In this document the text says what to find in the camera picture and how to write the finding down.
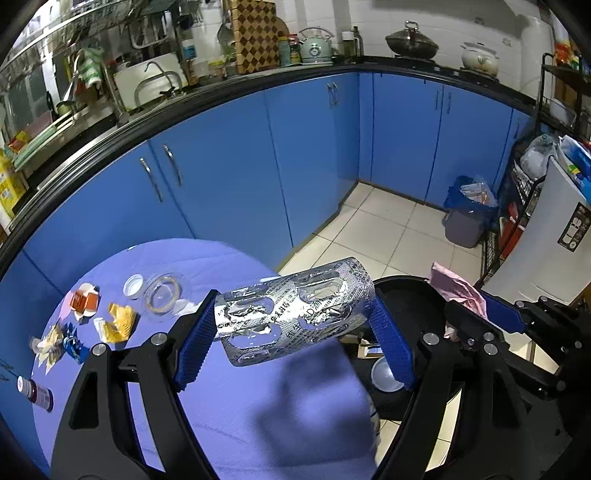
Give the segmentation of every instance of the trash can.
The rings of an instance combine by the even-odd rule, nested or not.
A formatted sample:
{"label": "trash can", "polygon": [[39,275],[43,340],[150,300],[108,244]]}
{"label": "trash can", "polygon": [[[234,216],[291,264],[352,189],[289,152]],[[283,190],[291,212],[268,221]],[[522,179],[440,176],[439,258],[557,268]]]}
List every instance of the trash can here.
{"label": "trash can", "polygon": [[461,247],[473,248],[482,233],[496,219],[498,205],[482,179],[460,176],[447,192],[443,206],[449,210],[443,219],[446,238]]}

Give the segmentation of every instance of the empty blister pack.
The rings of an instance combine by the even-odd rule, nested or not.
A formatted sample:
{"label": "empty blister pack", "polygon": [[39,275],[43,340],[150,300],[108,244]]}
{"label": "empty blister pack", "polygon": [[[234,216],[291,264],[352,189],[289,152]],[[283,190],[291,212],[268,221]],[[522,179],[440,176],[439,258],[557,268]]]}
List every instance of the empty blister pack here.
{"label": "empty blister pack", "polygon": [[365,322],[374,284],[353,257],[218,295],[218,336],[232,365],[279,358]]}

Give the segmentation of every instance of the metal screw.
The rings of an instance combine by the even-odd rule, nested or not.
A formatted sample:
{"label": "metal screw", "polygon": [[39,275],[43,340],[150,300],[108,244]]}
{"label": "metal screw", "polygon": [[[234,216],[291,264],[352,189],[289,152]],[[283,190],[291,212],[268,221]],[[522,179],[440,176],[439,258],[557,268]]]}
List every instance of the metal screw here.
{"label": "metal screw", "polygon": [[497,353],[499,353],[499,349],[492,343],[487,343],[484,346],[484,351],[487,355],[496,355]]}
{"label": "metal screw", "polygon": [[162,345],[166,340],[168,340],[168,337],[166,336],[166,333],[155,333],[152,335],[152,338],[150,339],[150,343],[152,345],[155,346],[160,346]]}
{"label": "metal screw", "polygon": [[439,343],[439,337],[434,333],[425,333],[423,335],[423,342],[427,345],[437,345]]}
{"label": "metal screw", "polygon": [[97,343],[92,348],[92,354],[96,356],[101,356],[103,353],[107,351],[107,346],[104,343]]}

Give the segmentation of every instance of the cabinet door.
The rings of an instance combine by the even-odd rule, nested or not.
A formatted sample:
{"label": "cabinet door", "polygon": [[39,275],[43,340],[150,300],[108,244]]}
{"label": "cabinet door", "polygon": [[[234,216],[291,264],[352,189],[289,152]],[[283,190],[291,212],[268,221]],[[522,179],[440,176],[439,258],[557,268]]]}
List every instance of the cabinet door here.
{"label": "cabinet door", "polygon": [[427,201],[443,207],[460,175],[481,176],[491,186],[499,170],[511,122],[511,107],[445,85],[437,154]]}
{"label": "cabinet door", "polygon": [[359,177],[359,75],[346,73],[331,77],[334,85],[337,195],[345,198]]}
{"label": "cabinet door", "polygon": [[87,271],[125,248],[192,236],[165,188],[148,144],[143,143],[60,205],[37,229],[25,250],[65,293]]}
{"label": "cabinet door", "polygon": [[374,150],[374,74],[359,74],[359,179],[371,181]]}
{"label": "cabinet door", "polygon": [[374,157],[371,180],[424,200],[433,169],[443,86],[374,73]]}
{"label": "cabinet door", "polygon": [[[23,252],[19,253],[0,282],[0,359],[12,367],[13,373],[30,377],[35,354],[27,346],[29,338],[43,336],[47,319],[60,299],[61,294]],[[47,473],[47,461],[33,421],[33,409],[38,407],[33,407],[18,392],[17,379],[13,375],[0,368],[0,376],[7,379],[0,381],[0,414],[25,452]]]}
{"label": "cabinet door", "polygon": [[338,208],[331,82],[324,77],[264,92],[295,247]]}
{"label": "cabinet door", "polygon": [[[282,121],[288,122],[289,115]],[[150,144],[197,238],[226,242],[270,268],[289,254],[290,232],[262,93],[185,120]]]}
{"label": "cabinet door", "polygon": [[496,172],[496,180],[493,184],[494,192],[498,192],[499,188],[501,188],[501,183],[505,176],[505,169],[507,168],[509,156],[511,155],[511,148],[528,126],[529,120],[530,116],[527,115],[527,113],[513,109],[511,125],[509,126],[509,134],[507,135],[507,141],[505,142],[503,157],[501,159],[501,164],[499,165],[499,170]]}

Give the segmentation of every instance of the purple tablecloth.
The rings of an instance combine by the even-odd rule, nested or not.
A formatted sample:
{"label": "purple tablecloth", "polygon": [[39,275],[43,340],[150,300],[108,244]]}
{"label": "purple tablecloth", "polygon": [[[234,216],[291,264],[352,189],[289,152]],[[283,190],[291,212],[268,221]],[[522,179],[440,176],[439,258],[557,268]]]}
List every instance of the purple tablecloth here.
{"label": "purple tablecloth", "polygon": [[[127,343],[130,347],[141,345],[155,332],[168,332],[174,324],[171,314],[157,317],[148,312],[142,299],[125,300],[122,286],[136,273],[144,278],[180,274],[183,297],[196,303],[212,288],[224,292],[273,276],[258,261],[218,242],[169,239],[120,252],[90,270],[73,289],[83,282],[99,287],[96,317],[111,319],[110,302],[130,304],[140,313]],[[60,308],[44,333],[57,320]],[[75,324],[73,314],[66,321]],[[78,337],[88,347],[99,342],[92,319],[78,327]],[[45,365],[33,368],[32,378],[54,395],[51,413],[34,408],[39,441],[50,464],[60,418],[79,371],[68,355],[47,375]],[[129,396],[145,461],[162,470],[137,384],[129,385]],[[233,367],[220,342],[214,342],[197,380],[179,398],[222,480],[358,480],[375,472],[368,396],[334,339],[242,368]]]}

